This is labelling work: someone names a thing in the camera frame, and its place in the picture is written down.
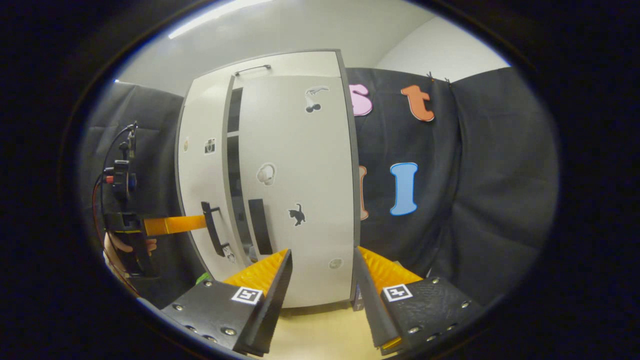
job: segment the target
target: headphones sticker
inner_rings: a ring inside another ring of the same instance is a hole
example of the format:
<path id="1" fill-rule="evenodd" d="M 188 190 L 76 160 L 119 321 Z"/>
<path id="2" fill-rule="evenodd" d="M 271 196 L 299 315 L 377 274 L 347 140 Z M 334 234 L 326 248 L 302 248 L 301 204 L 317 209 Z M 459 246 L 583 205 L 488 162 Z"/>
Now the headphones sticker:
<path id="1" fill-rule="evenodd" d="M 344 261 L 341 258 L 335 258 L 335 259 L 329 261 L 329 269 L 331 269 L 331 270 L 338 269 L 338 268 L 340 268 L 342 266 L 343 262 Z"/>
<path id="2" fill-rule="evenodd" d="M 264 186 L 271 186 L 276 181 L 276 166 L 272 163 L 262 164 L 255 177 Z"/>
<path id="3" fill-rule="evenodd" d="M 307 113 L 320 111 L 320 109 L 322 109 L 322 105 L 313 101 L 311 97 L 315 96 L 317 93 L 323 90 L 329 91 L 329 86 L 324 86 L 324 85 L 314 86 L 312 88 L 308 88 L 307 91 L 305 91 L 305 99 L 307 100 L 307 107 L 305 108 L 305 111 Z"/>

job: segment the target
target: black door handle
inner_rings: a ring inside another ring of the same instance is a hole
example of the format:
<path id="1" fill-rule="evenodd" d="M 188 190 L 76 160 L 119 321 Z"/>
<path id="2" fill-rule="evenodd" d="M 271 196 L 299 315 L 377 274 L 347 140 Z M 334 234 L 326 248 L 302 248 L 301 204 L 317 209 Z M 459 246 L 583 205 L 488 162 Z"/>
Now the black door handle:
<path id="1" fill-rule="evenodd" d="M 251 215 L 251 223 L 253 224 L 255 242 L 258 244 L 258 253 L 260 253 L 260 255 L 273 254 L 262 199 L 249 200 L 249 214 Z"/>
<path id="2" fill-rule="evenodd" d="M 218 237 L 218 232 L 216 231 L 216 224 L 213 222 L 213 212 L 220 211 L 220 207 L 211 208 L 208 202 L 201 202 L 202 212 L 204 214 L 204 220 L 207 224 L 207 230 L 209 231 L 209 237 L 211 237 L 211 242 L 213 243 L 213 248 L 216 250 L 216 254 L 226 257 L 224 248 L 229 246 L 228 243 L 222 244 L 220 243 L 220 237 Z"/>

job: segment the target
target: human hand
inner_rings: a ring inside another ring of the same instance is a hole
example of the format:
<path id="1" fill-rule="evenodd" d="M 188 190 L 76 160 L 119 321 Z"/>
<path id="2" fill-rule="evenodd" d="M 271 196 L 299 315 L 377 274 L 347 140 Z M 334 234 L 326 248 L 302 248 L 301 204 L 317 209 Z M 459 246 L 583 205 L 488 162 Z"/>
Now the human hand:
<path id="1" fill-rule="evenodd" d="M 104 234 L 104 252 L 107 254 L 108 259 L 111 261 L 111 264 L 120 272 L 126 272 L 124 265 L 120 261 L 118 254 L 116 253 L 116 249 L 122 250 L 124 252 L 132 252 L 133 247 L 127 245 L 122 242 L 115 234 L 113 233 L 105 233 Z M 157 240 L 156 239 L 147 239 L 147 251 L 149 256 L 151 256 L 151 252 L 157 249 Z"/>

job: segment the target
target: white cabinet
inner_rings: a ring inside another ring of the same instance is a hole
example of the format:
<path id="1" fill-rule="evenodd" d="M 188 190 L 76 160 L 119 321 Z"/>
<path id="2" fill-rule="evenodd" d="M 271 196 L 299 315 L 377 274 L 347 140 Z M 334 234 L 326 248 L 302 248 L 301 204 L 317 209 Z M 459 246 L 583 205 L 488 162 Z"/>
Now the white cabinet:
<path id="1" fill-rule="evenodd" d="M 214 213 L 226 257 L 206 229 L 194 245 L 217 280 L 291 249 L 284 307 L 347 300 L 359 243 L 355 129 L 338 51 L 243 61 L 194 80 L 177 139 L 183 215 Z"/>

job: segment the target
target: white wall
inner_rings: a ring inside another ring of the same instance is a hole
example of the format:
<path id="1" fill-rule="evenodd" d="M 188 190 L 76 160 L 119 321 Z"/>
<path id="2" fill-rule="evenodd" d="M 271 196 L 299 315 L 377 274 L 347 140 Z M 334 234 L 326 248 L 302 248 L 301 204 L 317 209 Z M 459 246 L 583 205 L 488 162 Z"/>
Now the white wall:
<path id="1" fill-rule="evenodd" d="M 116 77 L 184 96 L 192 80 L 208 71 L 277 52 L 340 49 L 345 66 L 375 67 L 433 17 L 404 0 L 274 0 L 223 15 L 174 39 L 167 37 L 170 29 L 139 50 Z"/>
<path id="2" fill-rule="evenodd" d="M 377 64 L 378 69 L 456 81 L 509 64 L 487 45 L 440 17 L 410 33 Z"/>

